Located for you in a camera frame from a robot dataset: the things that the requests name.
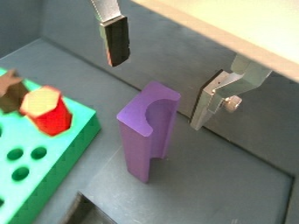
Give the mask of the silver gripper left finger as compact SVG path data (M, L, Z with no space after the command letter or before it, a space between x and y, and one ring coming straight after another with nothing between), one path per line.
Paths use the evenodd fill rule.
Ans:
M107 48L107 61L112 67L129 57L127 17L121 14L117 0L89 0L99 21L100 36Z

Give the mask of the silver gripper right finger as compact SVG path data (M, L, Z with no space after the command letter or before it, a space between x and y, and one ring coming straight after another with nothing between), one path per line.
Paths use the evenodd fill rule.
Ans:
M191 114L191 127L199 130L220 108L234 112L242 99L239 95L258 88L272 70L240 54L232 61L231 72L220 70L200 90Z

